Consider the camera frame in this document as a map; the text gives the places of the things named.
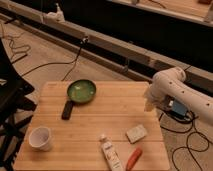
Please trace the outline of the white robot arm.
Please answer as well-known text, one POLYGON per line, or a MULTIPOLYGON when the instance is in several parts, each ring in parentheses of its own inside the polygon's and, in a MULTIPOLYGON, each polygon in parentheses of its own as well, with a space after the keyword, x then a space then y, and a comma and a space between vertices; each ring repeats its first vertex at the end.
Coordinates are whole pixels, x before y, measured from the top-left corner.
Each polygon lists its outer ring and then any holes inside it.
POLYGON ((180 67, 159 71, 152 77, 145 97, 149 103, 157 105, 170 96, 196 113, 203 122, 213 126, 213 97, 188 87, 185 80, 186 73, 180 67))

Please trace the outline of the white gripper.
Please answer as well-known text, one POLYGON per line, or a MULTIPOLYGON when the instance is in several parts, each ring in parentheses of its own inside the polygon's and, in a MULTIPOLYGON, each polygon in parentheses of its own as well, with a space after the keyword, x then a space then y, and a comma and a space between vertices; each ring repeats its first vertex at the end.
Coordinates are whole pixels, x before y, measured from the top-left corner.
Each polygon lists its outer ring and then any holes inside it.
POLYGON ((150 84, 144 93, 145 102, 145 111, 150 112, 155 107, 159 105, 161 95, 160 90, 155 84, 150 84))

